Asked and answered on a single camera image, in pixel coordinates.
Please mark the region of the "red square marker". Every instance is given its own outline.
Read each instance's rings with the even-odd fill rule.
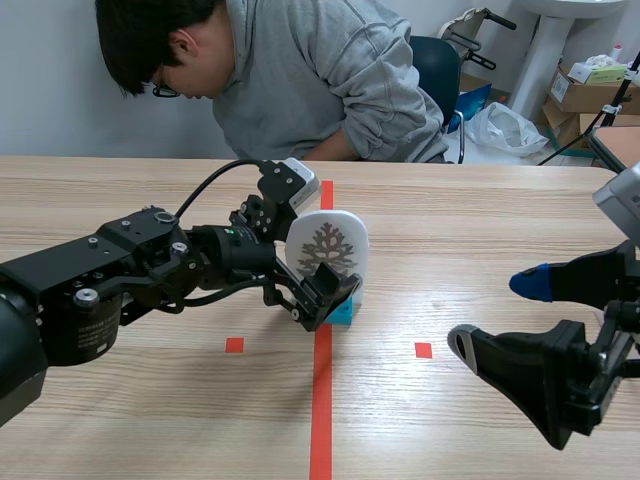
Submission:
[[[416,357],[418,358],[433,358],[433,352],[431,351],[430,343],[416,343]]]
[[[227,338],[227,347],[225,353],[242,353],[244,352],[244,338]]]
[[[333,210],[333,180],[324,180],[322,182],[320,208],[322,210]]]

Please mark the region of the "white plastic bag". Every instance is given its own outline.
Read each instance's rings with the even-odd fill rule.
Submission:
[[[466,127],[467,136],[478,145],[518,157],[539,152],[549,141],[533,123],[501,103],[492,103],[477,113]]]

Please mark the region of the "gray hoodie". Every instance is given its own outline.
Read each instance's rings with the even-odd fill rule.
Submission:
[[[424,162],[447,150],[418,87],[410,25],[377,0],[227,0],[236,69],[213,102],[240,158],[304,158],[343,129],[361,158]]]

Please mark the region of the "floor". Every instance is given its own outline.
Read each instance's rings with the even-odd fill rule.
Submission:
[[[460,141],[458,140],[457,132],[445,135],[444,139],[449,145],[449,150],[445,154],[445,158],[450,162],[457,163],[460,151]],[[552,147],[546,146],[542,151],[534,155],[520,158],[495,148],[476,145],[467,138],[464,163],[468,165],[537,165],[539,162],[551,155],[553,151]],[[591,162],[592,159],[590,158],[566,157],[559,155],[547,163],[547,165],[563,167],[590,167]]]

